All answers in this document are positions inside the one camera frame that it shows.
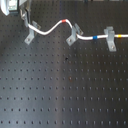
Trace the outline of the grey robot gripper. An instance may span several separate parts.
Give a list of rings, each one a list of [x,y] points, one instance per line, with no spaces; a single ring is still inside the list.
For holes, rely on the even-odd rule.
[[[17,11],[26,1],[27,0],[0,0],[0,10],[8,16],[11,12]],[[26,7],[25,10],[20,9],[20,15],[25,26],[28,27],[28,23],[31,24],[31,7]]]

